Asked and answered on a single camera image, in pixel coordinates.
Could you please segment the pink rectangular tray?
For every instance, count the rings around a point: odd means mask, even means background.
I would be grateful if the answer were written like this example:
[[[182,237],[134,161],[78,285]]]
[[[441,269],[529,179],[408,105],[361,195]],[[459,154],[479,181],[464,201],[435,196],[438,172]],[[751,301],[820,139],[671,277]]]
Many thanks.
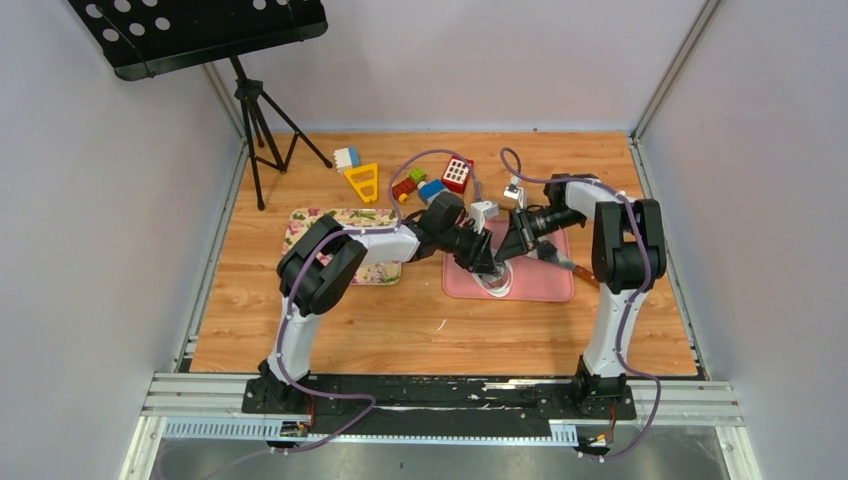
[[[456,264],[451,254],[443,260],[442,285],[451,297],[477,300],[516,300],[568,302],[575,292],[573,273],[563,267],[533,257],[519,256],[507,261],[512,268],[509,291],[501,297],[488,293],[472,274]]]

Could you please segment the metal dough scraper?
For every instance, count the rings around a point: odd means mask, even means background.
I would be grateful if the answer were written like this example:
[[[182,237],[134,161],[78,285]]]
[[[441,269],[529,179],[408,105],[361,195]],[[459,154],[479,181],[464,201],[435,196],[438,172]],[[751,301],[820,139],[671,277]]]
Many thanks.
[[[549,240],[541,241],[529,256],[568,270],[588,284],[596,288],[600,287],[599,281],[589,269],[571,260]]]

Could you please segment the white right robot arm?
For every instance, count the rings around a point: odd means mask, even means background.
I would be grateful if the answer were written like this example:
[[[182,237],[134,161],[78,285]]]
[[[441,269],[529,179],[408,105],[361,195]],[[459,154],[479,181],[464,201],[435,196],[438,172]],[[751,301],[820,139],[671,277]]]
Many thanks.
[[[543,236],[584,224],[593,227],[591,263],[600,300],[593,333],[572,381],[571,403],[596,417],[623,397],[628,350],[639,311],[666,271],[661,208],[631,199],[592,175],[557,174],[546,181],[548,206],[511,213],[495,258],[499,262],[537,250]]]

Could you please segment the white dough ball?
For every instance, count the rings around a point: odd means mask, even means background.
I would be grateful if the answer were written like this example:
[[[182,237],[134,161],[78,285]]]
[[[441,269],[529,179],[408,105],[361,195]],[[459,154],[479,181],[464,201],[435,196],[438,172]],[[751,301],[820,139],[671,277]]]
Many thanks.
[[[513,284],[513,270],[504,267],[495,275],[473,274],[472,278],[478,286],[488,295],[495,298],[504,298],[511,291]]]

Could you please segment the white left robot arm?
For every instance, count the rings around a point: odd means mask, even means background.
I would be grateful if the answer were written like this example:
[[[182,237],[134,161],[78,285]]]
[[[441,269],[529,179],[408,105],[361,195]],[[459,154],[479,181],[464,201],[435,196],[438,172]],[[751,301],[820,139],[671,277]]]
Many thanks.
[[[444,191],[425,209],[383,227],[359,228],[331,215],[320,217],[277,266],[280,326],[271,353],[259,366],[257,382],[271,404],[283,413],[304,405],[307,389],[300,380],[310,371],[320,321],[342,299],[361,266],[411,263],[443,251],[472,274],[498,277],[501,268],[486,223],[499,212],[494,202],[465,205]]]

